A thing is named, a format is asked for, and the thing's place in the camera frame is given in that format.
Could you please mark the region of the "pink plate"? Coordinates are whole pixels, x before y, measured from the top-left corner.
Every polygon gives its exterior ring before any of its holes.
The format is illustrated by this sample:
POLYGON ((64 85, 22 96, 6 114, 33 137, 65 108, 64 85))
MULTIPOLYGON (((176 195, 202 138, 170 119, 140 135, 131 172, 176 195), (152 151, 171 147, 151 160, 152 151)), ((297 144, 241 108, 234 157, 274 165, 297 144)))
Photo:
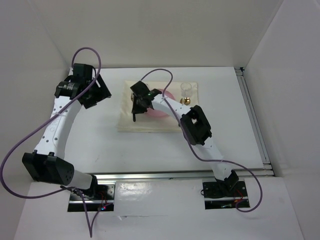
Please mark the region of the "pink plate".
MULTIPOLYGON (((172 93, 170 93, 169 91, 165 92, 165 95, 168 96, 170 99, 175 100, 175 97, 172 93)), ((152 117, 152 118, 164 118, 167 117, 168 115, 160 110, 155 110, 152 108, 148 108, 147 112, 145 113, 147 116, 152 117)))

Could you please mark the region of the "cream cloth placemat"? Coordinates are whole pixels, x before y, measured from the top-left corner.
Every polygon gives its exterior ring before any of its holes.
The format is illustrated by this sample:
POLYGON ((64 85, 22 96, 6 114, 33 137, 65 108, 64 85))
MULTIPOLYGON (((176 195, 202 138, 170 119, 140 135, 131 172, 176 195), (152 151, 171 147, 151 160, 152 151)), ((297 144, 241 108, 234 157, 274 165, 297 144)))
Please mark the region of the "cream cloth placemat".
MULTIPOLYGON (((179 132, 181 131, 178 126, 178 122, 174 117, 167 115, 167 117, 149 117, 146 113, 137 114, 136 121, 133 122, 132 106, 131 101, 131 89, 130 87, 135 84, 135 81, 126 80, 124 81, 124 90, 121 99, 121 110, 120 117, 117 125, 119 132, 141 132, 141 133, 159 133, 159 132, 179 132)), ((177 81, 172 82, 166 91, 169 91, 175 97, 176 101, 182 99, 181 95, 181 84, 183 82, 177 81)), ((190 97, 189 107, 198 105, 198 83, 187 82, 192 85, 192 96, 190 97)), ((158 89, 162 91, 167 85, 164 81, 146 81, 145 84, 149 89, 158 89)))

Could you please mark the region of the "gold spoon green handle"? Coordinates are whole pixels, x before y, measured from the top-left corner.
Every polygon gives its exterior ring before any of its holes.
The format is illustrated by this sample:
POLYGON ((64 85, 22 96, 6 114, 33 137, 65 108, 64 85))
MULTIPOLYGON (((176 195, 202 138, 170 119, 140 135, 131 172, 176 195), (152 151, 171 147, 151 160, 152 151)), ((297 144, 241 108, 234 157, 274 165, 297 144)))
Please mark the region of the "gold spoon green handle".
POLYGON ((191 103, 191 100, 190 100, 189 97, 186 97, 186 98, 183 99, 183 104, 184 105, 189 105, 190 103, 191 103))

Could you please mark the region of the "clear plastic cup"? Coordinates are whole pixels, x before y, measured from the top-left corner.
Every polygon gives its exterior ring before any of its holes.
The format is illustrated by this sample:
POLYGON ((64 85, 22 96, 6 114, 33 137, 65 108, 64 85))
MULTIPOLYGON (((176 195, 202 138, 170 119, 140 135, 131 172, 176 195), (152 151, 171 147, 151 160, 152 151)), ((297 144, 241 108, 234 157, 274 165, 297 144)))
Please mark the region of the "clear plastic cup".
POLYGON ((193 86, 189 82, 183 82, 180 85, 181 96, 183 98, 190 98, 192 96, 192 88, 193 86))

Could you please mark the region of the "gold fork green handle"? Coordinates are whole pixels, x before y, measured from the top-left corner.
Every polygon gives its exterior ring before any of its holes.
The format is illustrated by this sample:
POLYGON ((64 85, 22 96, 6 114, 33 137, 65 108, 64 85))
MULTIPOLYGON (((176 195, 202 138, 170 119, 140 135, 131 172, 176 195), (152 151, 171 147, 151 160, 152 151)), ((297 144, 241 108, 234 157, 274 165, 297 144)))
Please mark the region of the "gold fork green handle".
POLYGON ((131 93, 130 99, 131 99, 131 101, 132 101, 132 109, 131 109, 131 113, 132 113, 132 120, 133 120, 133 122, 135 122, 135 121, 136 121, 136 113, 135 113, 135 95, 134 95, 134 93, 133 93, 133 92, 131 93))

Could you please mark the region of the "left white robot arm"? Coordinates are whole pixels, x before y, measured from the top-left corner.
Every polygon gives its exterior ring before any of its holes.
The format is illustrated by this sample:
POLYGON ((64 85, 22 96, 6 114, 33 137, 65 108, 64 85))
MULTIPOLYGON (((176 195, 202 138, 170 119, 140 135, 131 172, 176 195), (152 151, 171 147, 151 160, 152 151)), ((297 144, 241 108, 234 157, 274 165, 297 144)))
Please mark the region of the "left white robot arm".
POLYGON ((95 176, 77 171, 66 161, 65 148, 74 120, 82 107, 96 106, 110 98, 101 76, 91 85, 96 70, 88 64, 76 63, 72 74, 61 81, 55 90, 54 106, 50 122, 32 153, 25 153, 22 163, 37 182, 76 187, 88 200, 97 197, 102 190, 95 176))

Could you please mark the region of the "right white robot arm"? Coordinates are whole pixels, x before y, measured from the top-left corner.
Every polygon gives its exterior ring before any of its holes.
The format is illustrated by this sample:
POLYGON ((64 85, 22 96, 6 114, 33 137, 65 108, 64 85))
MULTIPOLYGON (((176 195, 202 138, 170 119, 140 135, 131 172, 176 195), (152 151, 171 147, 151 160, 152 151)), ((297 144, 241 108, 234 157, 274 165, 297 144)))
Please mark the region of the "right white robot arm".
POLYGON ((218 190, 223 196, 230 196, 236 189, 239 177, 230 164, 224 162, 224 157, 216 146, 211 132, 211 125, 198 105, 193 107, 171 99, 158 89, 150 90, 142 81, 130 87, 132 91, 132 114, 136 120, 137 114, 153 109, 161 111, 175 120, 182 128, 183 136, 199 158, 209 163, 214 177, 218 182, 218 190))

